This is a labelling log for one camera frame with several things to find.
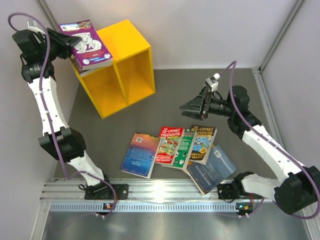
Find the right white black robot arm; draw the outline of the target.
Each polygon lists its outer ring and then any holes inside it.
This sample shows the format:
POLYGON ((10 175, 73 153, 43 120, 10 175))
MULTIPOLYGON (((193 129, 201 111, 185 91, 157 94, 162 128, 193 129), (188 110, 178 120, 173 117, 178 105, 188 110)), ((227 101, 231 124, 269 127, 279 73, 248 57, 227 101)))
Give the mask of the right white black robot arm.
POLYGON ((204 86, 192 100, 180 106, 182 116, 204 120, 209 114, 227 117, 229 129, 251 147, 271 168, 276 178, 247 171, 232 181, 238 198, 256 194, 274 201, 286 214, 320 202, 320 171, 306 167, 278 144, 261 121, 249 111, 250 97, 243 86, 233 86, 227 99, 204 86))

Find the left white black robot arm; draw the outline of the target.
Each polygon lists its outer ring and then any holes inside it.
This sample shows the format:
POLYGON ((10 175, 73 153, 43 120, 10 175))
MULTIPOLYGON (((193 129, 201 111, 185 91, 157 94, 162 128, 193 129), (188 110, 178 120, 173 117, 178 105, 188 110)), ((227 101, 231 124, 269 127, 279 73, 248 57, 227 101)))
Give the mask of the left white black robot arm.
POLYGON ((42 137, 39 145, 62 166, 71 165, 84 177, 86 184, 78 187, 85 199, 107 199, 113 194, 109 178, 89 155, 82 134, 67 124, 58 100, 53 60, 67 59, 81 38, 48 29, 19 30, 12 36, 22 51, 21 74, 32 90, 42 119, 42 137))

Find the blue orange gradient cover book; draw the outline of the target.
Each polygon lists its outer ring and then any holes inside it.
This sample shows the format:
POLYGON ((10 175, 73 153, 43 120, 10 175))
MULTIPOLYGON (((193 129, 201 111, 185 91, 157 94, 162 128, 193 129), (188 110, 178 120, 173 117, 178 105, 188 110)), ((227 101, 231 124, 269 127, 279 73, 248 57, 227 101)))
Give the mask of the blue orange gradient cover book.
POLYGON ((124 173, 150 179, 160 145, 160 138, 135 133, 125 154, 120 170, 124 173))

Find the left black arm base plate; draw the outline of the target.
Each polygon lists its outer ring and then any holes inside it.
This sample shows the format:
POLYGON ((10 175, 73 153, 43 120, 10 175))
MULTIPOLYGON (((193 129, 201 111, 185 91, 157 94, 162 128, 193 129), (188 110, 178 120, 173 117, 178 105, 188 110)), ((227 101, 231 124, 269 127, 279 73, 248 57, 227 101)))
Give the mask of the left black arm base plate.
MULTIPOLYGON (((128 184, 112 184, 111 185, 116 193, 117 200, 127 200, 129 194, 128 184)), ((85 189, 84 199, 85 200, 113 200, 114 194, 110 187, 104 186, 97 191, 90 192, 85 189)))

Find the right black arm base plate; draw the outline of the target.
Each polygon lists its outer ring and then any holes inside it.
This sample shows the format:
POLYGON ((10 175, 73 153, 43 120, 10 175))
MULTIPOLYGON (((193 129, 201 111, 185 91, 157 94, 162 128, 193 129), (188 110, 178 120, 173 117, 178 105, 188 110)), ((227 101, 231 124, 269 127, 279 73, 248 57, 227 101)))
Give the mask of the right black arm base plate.
POLYGON ((231 183, 222 183, 217 186, 217 193, 219 200, 226 200, 230 202, 231 200, 249 200, 249 195, 238 195, 231 183))

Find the yellow blue 169-storey treehouse book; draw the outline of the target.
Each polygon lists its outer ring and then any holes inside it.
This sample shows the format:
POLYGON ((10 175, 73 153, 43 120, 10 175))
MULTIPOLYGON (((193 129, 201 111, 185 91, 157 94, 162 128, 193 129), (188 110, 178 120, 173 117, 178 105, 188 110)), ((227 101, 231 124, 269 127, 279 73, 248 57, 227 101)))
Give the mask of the yellow blue 169-storey treehouse book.
POLYGON ((197 136, 191 150, 189 161, 205 165, 217 134, 217 128, 193 124, 190 130, 196 132, 197 136))

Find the purple cover paperback book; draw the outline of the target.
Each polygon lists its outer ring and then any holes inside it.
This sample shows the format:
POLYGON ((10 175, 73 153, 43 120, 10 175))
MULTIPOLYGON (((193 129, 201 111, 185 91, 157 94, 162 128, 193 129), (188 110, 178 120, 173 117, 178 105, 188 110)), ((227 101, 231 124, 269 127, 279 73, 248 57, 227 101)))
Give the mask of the purple cover paperback book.
POLYGON ((72 48, 71 55, 71 61, 80 73, 108 67, 112 64, 113 55, 89 19, 59 24, 58 27, 62 34, 80 38, 80 41, 72 48))

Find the dark orange cover paperback book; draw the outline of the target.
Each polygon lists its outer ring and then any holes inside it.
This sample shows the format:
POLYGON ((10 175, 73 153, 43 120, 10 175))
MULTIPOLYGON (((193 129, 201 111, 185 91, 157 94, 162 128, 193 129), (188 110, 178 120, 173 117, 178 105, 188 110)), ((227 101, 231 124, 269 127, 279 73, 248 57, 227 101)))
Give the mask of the dark orange cover paperback book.
POLYGON ((93 73, 94 71, 97 71, 97 70, 99 69, 99 68, 92 68, 92 69, 87 69, 87 70, 81 70, 79 63, 77 62, 77 60, 76 60, 73 56, 71 56, 69 59, 70 59, 72 65, 74 66, 75 71, 76 71, 81 77, 87 76, 87 75, 89 75, 89 74, 91 74, 91 73, 93 73))

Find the red 13-storey treehouse book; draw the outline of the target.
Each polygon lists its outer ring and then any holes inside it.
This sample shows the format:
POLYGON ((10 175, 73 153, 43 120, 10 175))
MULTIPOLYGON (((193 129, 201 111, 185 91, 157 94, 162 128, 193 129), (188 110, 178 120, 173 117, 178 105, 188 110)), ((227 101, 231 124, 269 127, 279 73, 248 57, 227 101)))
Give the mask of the red 13-storey treehouse book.
POLYGON ((172 166, 180 146, 185 129, 183 127, 163 126, 159 133, 160 143, 156 152, 155 163, 172 166))

